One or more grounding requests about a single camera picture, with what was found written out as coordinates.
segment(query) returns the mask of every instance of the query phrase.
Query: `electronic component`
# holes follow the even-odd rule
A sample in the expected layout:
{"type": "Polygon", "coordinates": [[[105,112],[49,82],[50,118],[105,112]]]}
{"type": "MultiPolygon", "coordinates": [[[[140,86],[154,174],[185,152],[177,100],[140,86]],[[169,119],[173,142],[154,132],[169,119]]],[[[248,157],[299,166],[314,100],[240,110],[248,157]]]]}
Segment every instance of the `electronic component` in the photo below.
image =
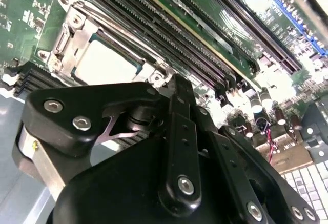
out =
{"type": "Polygon", "coordinates": [[[263,88],[260,93],[261,104],[265,109],[270,110],[273,104],[270,93],[267,88],[263,88]]]}
{"type": "Polygon", "coordinates": [[[258,94],[254,95],[250,98],[252,111],[254,114],[257,114],[262,111],[263,107],[260,101],[260,98],[258,97],[258,94]]]}
{"type": "Polygon", "coordinates": [[[250,122],[245,123],[245,130],[244,130],[245,136],[247,138],[252,138],[253,137],[253,129],[252,125],[250,122]]]}
{"type": "Polygon", "coordinates": [[[292,124],[292,128],[293,129],[295,129],[295,130],[302,130],[303,126],[301,124],[301,121],[300,121],[298,115],[292,114],[290,116],[290,121],[291,121],[291,124],[292,124]]]}
{"type": "Polygon", "coordinates": [[[285,125],[286,124],[286,119],[285,119],[285,116],[283,114],[283,111],[279,108],[276,108],[275,109],[275,117],[276,117],[276,120],[277,120],[277,123],[279,125],[285,125]]]}
{"type": "Polygon", "coordinates": [[[254,115],[255,125],[262,132],[265,133],[270,127],[270,120],[268,114],[262,110],[254,115]]]}

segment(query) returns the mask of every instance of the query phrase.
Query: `pcie slot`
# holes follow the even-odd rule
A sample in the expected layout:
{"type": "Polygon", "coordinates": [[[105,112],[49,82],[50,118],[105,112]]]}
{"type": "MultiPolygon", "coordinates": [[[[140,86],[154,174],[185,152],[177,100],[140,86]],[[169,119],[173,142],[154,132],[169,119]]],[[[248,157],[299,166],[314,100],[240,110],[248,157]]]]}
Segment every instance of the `pcie slot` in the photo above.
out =
{"type": "MultiPolygon", "coordinates": [[[[95,0],[97,1],[102,7],[104,7],[107,11],[109,11],[113,16],[113,19],[116,19],[117,22],[125,22],[126,25],[129,25],[129,27],[135,26],[132,31],[139,31],[141,34],[144,33],[145,31],[148,32],[153,32],[154,28],[153,27],[147,27],[143,22],[138,21],[139,19],[136,17],[131,16],[131,14],[128,14],[126,10],[122,9],[116,1],[114,0],[95,0]]],[[[156,32],[159,36],[163,36],[163,32],[156,32]]],[[[152,38],[148,37],[148,42],[152,42],[152,38]]],[[[181,44],[177,43],[170,43],[167,44],[171,52],[177,52],[178,46],[180,47],[181,44]]],[[[204,76],[208,75],[211,77],[212,83],[214,82],[214,85],[211,84],[211,87],[215,88],[216,85],[221,83],[221,80],[218,79],[217,74],[211,70],[211,68],[207,67],[206,65],[202,64],[202,60],[196,59],[195,57],[191,58],[190,56],[186,56],[186,52],[184,52],[184,56],[180,56],[179,60],[183,63],[185,63],[187,66],[189,66],[193,72],[195,71],[195,75],[199,77],[201,80],[204,80],[204,82],[208,83],[209,80],[204,79],[204,76]]]]}
{"type": "Polygon", "coordinates": [[[298,22],[293,16],[292,12],[289,12],[287,8],[283,6],[283,2],[281,0],[273,0],[281,12],[288,18],[288,20],[295,26],[295,28],[304,35],[305,39],[312,45],[312,47],[319,52],[321,56],[326,56],[328,54],[328,50],[321,48],[317,42],[314,40],[314,37],[307,35],[305,33],[304,24],[298,22]]]}
{"type": "Polygon", "coordinates": [[[252,14],[239,0],[215,0],[225,11],[243,27],[243,29],[259,43],[289,73],[302,69],[289,49],[279,42],[279,39],[252,14]]]}

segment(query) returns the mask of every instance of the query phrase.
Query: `green circuit board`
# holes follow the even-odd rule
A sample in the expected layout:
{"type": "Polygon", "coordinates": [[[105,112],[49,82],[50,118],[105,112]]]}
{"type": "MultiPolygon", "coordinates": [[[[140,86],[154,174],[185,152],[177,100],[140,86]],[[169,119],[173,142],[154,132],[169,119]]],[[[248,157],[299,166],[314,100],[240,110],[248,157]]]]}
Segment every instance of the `green circuit board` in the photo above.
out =
{"type": "MultiPolygon", "coordinates": [[[[301,53],[299,48],[302,34],[295,30],[291,21],[282,13],[279,7],[273,2],[273,0],[242,0],[255,14],[260,18],[264,24],[295,54],[301,53]]],[[[306,25],[308,30],[311,30],[311,34],[318,38],[318,41],[324,45],[328,44],[328,39],[322,35],[313,22],[306,16],[304,11],[294,3],[294,0],[283,0],[288,8],[290,6],[291,12],[296,11],[298,18],[302,20],[302,23],[306,25]]]]}
{"type": "MultiPolygon", "coordinates": [[[[250,71],[250,62],[239,54],[239,47],[244,47],[244,52],[249,52],[250,56],[254,58],[262,55],[261,48],[242,30],[238,31],[240,26],[235,24],[235,21],[224,13],[217,13],[220,9],[214,7],[213,1],[203,0],[202,3],[204,4],[199,4],[199,6],[202,6],[202,10],[212,9],[213,14],[217,16],[218,24],[222,28],[234,32],[233,34],[227,33],[227,35],[235,40],[239,38],[243,42],[242,44],[234,45],[225,42],[224,39],[215,38],[211,32],[200,27],[199,23],[181,6],[177,6],[173,0],[154,1],[161,4],[163,9],[174,16],[182,25],[193,31],[198,39],[224,59],[226,63],[233,66],[236,72],[246,79],[254,81],[255,75],[250,71]]],[[[270,11],[267,7],[258,8],[259,18],[261,18],[260,14],[263,10],[270,13],[274,18],[270,19],[272,21],[270,25],[279,26],[277,30],[282,31],[279,37],[283,35],[282,41],[285,40],[286,45],[292,48],[292,44],[296,44],[300,35],[291,36],[286,33],[290,22],[284,16],[279,16],[274,5],[271,5],[269,9],[270,11]]],[[[44,66],[36,53],[38,50],[51,51],[65,15],[65,11],[57,0],[0,0],[0,75],[3,73],[3,68],[9,65],[15,57],[20,60],[20,64],[30,60],[44,66]]],[[[325,90],[323,84],[317,85],[310,79],[307,70],[295,74],[292,78],[297,89],[297,95],[292,102],[282,104],[286,109],[303,110],[306,103],[321,96],[325,90]],[[308,95],[308,89],[312,90],[310,95],[308,95]]],[[[201,86],[198,87],[198,90],[201,95],[206,94],[208,88],[201,86]]]]}
{"type": "MultiPolygon", "coordinates": [[[[0,64],[2,68],[14,57],[21,63],[31,60],[43,64],[36,56],[37,50],[51,50],[65,18],[57,0],[1,0],[0,7],[0,64]]],[[[171,8],[182,19],[188,18],[179,8],[171,8]]],[[[209,43],[220,57],[227,59],[237,72],[248,80],[253,79],[249,62],[238,54],[234,45],[219,44],[197,23],[189,19],[188,26],[198,30],[200,38],[209,43]]]]}

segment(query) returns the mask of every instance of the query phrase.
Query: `metal screw head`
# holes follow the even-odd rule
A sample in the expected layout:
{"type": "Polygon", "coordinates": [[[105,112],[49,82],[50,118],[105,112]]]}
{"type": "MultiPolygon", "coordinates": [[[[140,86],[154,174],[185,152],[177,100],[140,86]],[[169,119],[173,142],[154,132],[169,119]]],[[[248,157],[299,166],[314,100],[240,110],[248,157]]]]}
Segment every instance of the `metal screw head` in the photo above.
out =
{"type": "Polygon", "coordinates": [[[45,103],[43,104],[43,107],[51,113],[58,113],[58,112],[62,111],[62,109],[63,109],[63,105],[59,101],[56,101],[56,100],[45,101],[45,103]]]}
{"type": "Polygon", "coordinates": [[[70,2],[69,0],[60,0],[64,5],[68,5],[68,3],[70,2]]]}
{"type": "Polygon", "coordinates": [[[147,89],[147,92],[148,92],[149,94],[152,94],[152,95],[155,95],[155,94],[156,94],[156,90],[153,89],[153,88],[148,88],[148,89],[147,89]]]}
{"type": "Polygon", "coordinates": [[[316,217],[315,215],[308,209],[308,208],[304,208],[305,212],[306,212],[306,215],[313,221],[316,220],[316,217]]]}
{"type": "Polygon", "coordinates": [[[296,216],[297,219],[303,220],[303,215],[302,213],[296,208],[295,206],[292,206],[292,212],[296,216]]]}
{"type": "Polygon", "coordinates": [[[39,147],[38,147],[38,145],[37,145],[37,141],[34,141],[33,144],[32,144],[32,149],[33,149],[33,151],[37,151],[38,148],[39,148],[39,147]]]}
{"type": "Polygon", "coordinates": [[[207,110],[204,109],[204,108],[199,108],[200,112],[203,114],[203,115],[207,115],[207,110]]]}
{"type": "Polygon", "coordinates": [[[194,193],[194,185],[186,177],[180,177],[178,179],[178,186],[185,195],[192,195],[194,193]]]}
{"type": "Polygon", "coordinates": [[[262,213],[253,202],[247,203],[247,210],[255,220],[257,220],[258,222],[262,221],[262,213]]]}
{"type": "Polygon", "coordinates": [[[81,131],[88,131],[91,128],[91,121],[84,116],[78,116],[73,119],[73,126],[81,131]]]}
{"type": "Polygon", "coordinates": [[[236,135],[235,130],[233,130],[232,128],[228,128],[229,133],[231,133],[232,135],[236,135]]]}

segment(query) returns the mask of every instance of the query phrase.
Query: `black mechanical arm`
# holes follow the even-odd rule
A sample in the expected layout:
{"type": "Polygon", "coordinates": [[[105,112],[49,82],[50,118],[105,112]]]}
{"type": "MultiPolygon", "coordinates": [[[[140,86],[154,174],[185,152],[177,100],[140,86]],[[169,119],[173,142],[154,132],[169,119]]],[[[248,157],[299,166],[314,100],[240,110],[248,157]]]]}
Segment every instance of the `black mechanical arm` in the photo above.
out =
{"type": "Polygon", "coordinates": [[[49,223],[319,223],[315,211],[233,127],[215,127],[191,83],[31,93],[13,148],[56,200],[49,223]],[[92,167],[94,145],[149,138],[92,167]]]}

